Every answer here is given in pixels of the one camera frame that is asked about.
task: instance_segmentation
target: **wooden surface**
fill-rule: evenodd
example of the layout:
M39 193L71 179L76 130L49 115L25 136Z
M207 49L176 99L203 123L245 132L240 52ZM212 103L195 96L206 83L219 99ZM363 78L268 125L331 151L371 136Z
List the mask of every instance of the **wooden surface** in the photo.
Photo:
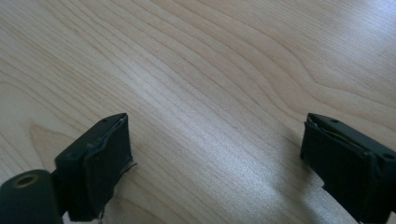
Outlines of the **wooden surface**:
M390 0L2 0L0 183L127 112L138 165L105 223L355 223L303 121L396 149L395 24Z

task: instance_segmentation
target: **black plastic part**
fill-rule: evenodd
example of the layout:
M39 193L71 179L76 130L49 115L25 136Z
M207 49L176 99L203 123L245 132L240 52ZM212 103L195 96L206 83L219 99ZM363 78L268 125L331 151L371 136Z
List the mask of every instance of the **black plastic part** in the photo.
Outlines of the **black plastic part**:
M72 221L99 218L132 160L128 117L102 119L55 159L57 178L68 188ZM66 201L63 195L60 200Z
M102 119L65 149L50 175L33 170L0 188L0 223L62 223L101 217L133 157L127 114Z
M393 150L339 120L308 114L301 159L358 222L387 222L396 202Z
M62 223L49 172L29 171L2 185L0 223Z

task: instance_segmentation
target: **wooden table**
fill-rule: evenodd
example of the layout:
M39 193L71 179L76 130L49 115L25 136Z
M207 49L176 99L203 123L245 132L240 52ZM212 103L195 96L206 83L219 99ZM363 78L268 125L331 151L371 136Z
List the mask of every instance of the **wooden table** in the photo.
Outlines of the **wooden table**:
M1 1L0 183L127 112L138 165L105 223L355 223L303 121L396 149L395 24L390 0Z

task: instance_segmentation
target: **screw hole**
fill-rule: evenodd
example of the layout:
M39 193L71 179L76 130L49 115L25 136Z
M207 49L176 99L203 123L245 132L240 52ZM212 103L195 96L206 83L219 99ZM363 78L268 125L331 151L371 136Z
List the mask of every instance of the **screw hole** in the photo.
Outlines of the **screw hole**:
M29 185L35 183L38 179L38 175L24 175L15 181L14 187L16 189L26 188Z
M385 158L387 158L387 159L389 159L389 160L394 160L395 159L395 157L394 156L392 156L392 155L390 155L390 154L384 154L384 157Z

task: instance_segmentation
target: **table top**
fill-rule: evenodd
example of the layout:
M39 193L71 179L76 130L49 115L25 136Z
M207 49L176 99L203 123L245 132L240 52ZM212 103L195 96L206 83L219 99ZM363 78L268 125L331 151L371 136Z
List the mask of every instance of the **table top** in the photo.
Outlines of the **table top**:
M396 149L395 22L385 0L1 1L0 183L126 112L138 164L104 223L355 223L300 161L304 120Z

